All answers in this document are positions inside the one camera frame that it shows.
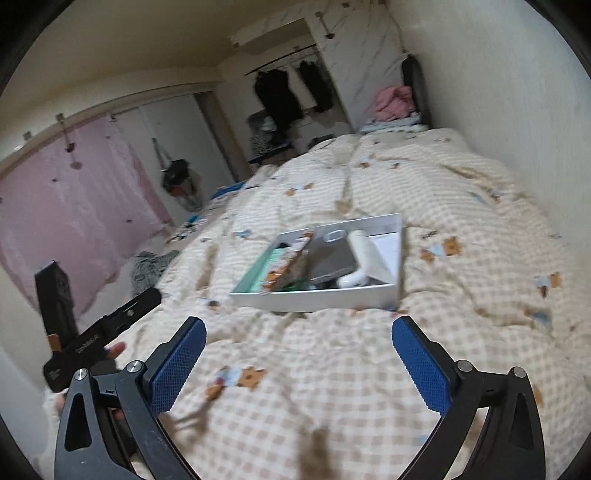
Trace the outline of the person's left hand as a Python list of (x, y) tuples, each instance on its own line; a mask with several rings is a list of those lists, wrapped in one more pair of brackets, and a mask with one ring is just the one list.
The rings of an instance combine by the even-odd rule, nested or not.
[[(106, 351), (106, 356), (109, 359), (116, 359), (125, 351), (125, 349), (126, 349), (126, 343), (124, 341), (114, 343)], [(56, 394), (54, 396), (53, 406), (54, 406), (54, 410), (57, 413), (60, 413), (63, 410), (63, 408), (65, 406), (65, 401), (66, 401), (66, 392)], [(116, 420), (123, 420), (124, 419), (124, 415), (121, 410), (114, 410), (113, 414), (114, 414), (114, 418)]]

